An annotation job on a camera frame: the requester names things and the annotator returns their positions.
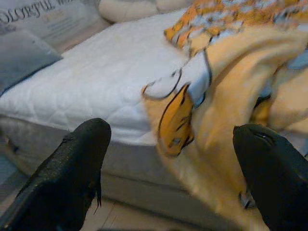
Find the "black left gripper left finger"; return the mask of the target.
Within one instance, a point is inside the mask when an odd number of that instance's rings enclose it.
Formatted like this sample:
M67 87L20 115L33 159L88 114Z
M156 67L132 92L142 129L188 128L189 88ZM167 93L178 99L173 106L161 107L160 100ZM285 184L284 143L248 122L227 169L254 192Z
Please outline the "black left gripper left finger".
M100 118L67 134L0 217L0 231L80 231L92 201L102 204L110 140L110 125Z

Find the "white quilted mattress pad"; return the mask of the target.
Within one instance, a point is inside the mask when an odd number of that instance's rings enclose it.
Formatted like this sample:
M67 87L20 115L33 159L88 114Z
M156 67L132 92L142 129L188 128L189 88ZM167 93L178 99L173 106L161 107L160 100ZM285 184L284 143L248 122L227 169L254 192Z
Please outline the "white quilted mattress pad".
M141 90L186 62L163 34L183 13L108 27L4 93L0 115L67 131L99 117L110 124L112 140L153 146Z

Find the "short beige bolster pillow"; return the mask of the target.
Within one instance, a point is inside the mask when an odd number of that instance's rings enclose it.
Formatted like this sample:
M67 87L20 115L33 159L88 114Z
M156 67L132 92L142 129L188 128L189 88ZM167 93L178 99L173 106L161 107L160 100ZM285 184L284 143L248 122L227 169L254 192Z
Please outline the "short beige bolster pillow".
M156 7L160 13L169 13L188 7L194 0L156 0Z

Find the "yellow cartoon egg blanket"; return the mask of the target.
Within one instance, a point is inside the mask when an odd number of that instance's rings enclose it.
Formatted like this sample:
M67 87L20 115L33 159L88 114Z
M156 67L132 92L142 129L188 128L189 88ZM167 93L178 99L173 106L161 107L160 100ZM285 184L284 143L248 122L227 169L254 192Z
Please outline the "yellow cartoon egg blanket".
M238 195L233 128L308 134L308 0L194 0L164 31L189 55L142 90L158 153L195 197L241 231L269 231Z

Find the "grey pillow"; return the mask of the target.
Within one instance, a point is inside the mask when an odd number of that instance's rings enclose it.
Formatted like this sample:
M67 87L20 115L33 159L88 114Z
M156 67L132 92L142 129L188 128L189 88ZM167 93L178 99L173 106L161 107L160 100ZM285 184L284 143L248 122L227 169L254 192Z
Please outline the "grey pillow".
M0 96L61 59L53 47L26 30L0 35Z

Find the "long beige bolster pillow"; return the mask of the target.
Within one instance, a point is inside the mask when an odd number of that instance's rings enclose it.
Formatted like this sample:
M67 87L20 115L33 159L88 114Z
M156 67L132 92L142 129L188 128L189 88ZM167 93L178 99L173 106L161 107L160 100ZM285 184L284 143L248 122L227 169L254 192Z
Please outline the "long beige bolster pillow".
M102 18L114 23L159 14L155 0L101 0L99 12Z

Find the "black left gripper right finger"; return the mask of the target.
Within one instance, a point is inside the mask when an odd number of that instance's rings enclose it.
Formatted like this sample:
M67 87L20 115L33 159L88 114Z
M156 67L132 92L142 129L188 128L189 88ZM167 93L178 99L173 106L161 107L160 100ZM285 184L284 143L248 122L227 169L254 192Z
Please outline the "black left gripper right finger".
M308 231L308 160L285 137L259 124L235 126L232 142L270 231Z

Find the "grey quilted mattress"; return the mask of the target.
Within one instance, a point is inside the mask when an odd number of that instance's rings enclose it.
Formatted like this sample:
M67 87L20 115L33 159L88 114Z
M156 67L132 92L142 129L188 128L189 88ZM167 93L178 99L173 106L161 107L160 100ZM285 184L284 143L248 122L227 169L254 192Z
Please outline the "grey quilted mattress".
M66 130L0 116L9 157L19 170L31 175L58 147ZM161 162L153 146L112 141L102 167L103 195L190 223L207 226L218 216L183 185Z

